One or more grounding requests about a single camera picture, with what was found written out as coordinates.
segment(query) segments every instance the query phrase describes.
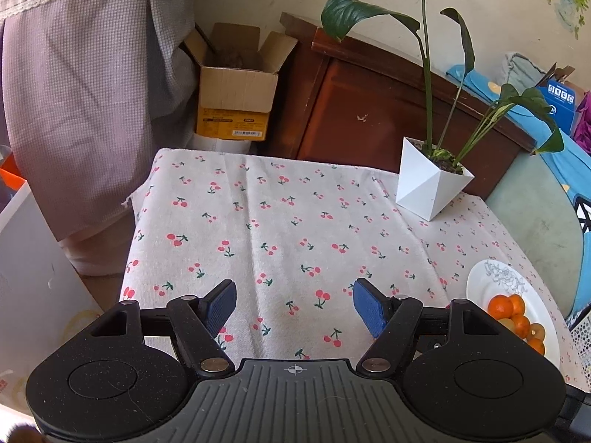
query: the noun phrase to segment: wooden cabinet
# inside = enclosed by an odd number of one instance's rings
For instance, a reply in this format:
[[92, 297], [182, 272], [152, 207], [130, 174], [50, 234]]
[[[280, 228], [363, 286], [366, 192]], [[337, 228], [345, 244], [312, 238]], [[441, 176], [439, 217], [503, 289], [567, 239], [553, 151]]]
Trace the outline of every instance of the wooden cabinet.
[[[299, 40], [285, 69], [261, 154], [398, 172], [404, 136], [423, 140], [423, 69], [408, 57], [346, 38], [336, 43], [313, 22], [284, 13], [286, 34]], [[434, 137], [440, 135], [457, 87], [433, 74]], [[445, 138], [458, 152], [486, 105], [463, 92]], [[475, 175], [468, 193], [486, 198], [533, 139], [507, 119], [464, 160]]]

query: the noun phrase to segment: cherry print tablecloth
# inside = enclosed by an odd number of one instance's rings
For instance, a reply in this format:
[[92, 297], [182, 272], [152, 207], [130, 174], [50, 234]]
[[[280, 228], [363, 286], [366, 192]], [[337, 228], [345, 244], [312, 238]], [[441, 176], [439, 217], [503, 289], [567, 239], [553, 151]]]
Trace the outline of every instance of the cherry print tablecloth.
[[[495, 258], [542, 296], [561, 371], [586, 389], [558, 307], [484, 202], [462, 193], [426, 222], [395, 204], [397, 179], [369, 168], [161, 150], [130, 198], [137, 230], [120, 297], [160, 307], [230, 278], [238, 304], [217, 340], [235, 363], [346, 357], [355, 364], [372, 343], [353, 307], [356, 278], [446, 306], [465, 298], [474, 264]], [[172, 354], [167, 339], [147, 340]]]

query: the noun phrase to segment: white planter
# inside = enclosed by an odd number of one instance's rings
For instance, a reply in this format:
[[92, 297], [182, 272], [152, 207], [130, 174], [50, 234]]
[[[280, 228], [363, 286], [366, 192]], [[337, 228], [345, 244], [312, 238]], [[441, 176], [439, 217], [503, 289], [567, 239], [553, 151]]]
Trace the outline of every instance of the white planter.
[[440, 170], [415, 146], [422, 141], [404, 138], [396, 203], [430, 222], [472, 181], [466, 168], [463, 175]]

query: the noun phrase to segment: white box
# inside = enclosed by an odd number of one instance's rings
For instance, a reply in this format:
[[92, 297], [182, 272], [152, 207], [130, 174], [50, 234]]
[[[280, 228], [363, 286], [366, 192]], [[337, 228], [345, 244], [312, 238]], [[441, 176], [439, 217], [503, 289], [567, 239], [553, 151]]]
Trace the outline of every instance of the white box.
[[0, 213], [0, 405], [29, 413], [29, 374], [101, 314], [25, 182]]

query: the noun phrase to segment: plant leaf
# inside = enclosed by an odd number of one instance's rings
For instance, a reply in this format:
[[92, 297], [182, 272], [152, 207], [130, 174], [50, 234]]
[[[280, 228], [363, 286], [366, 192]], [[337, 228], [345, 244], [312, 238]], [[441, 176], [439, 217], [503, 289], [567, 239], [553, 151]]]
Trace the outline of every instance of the plant leaf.
[[322, 10], [321, 20], [324, 32], [340, 42], [357, 23], [381, 14], [396, 18], [419, 38], [421, 24], [414, 18], [359, 0], [328, 0]]
[[513, 103], [503, 104], [503, 101], [499, 100], [499, 106], [491, 116], [491, 123], [496, 123], [498, 120], [503, 118], [515, 105]]
[[537, 119], [542, 120], [548, 128], [551, 129], [552, 134], [550, 137], [535, 150], [539, 153], [558, 153], [564, 150], [564, 141], [562, 140], [562, 134], [554, 118], [550, 116], [551, 107], [548, 105], [542, 93], [537, 88], [528, 88], [519, 97], [510, 97], [509, 101], [516, 105], [523, 106], [529, 110], [532, 115]]
[[560, 133], [560, 129], [556, 127], [552, 130], [552, 134], [550, 138], [548, 138], [542, 146], [534, 150], [534, 153], [558, 153], [564, 150], [564, 140], [562, 139], [562, 134]]
[[510, 97], [518, 97], [519, 92], [515, 90], [515, 87], [511, 83], [505, 83], [501, 87], [501, 94], [499, 100], [508, 100]]
[[455, 8], [445, 8], [441, 10], [441, 14], [454, 20], [460, 25], [460, 33], [462, 34], [462, 47], [464, 49], [464, 78], [474, 69], [474, 47], [472, 47], [472, 38], [468, 31], [468, 26], [462, 15], [460, 15]]

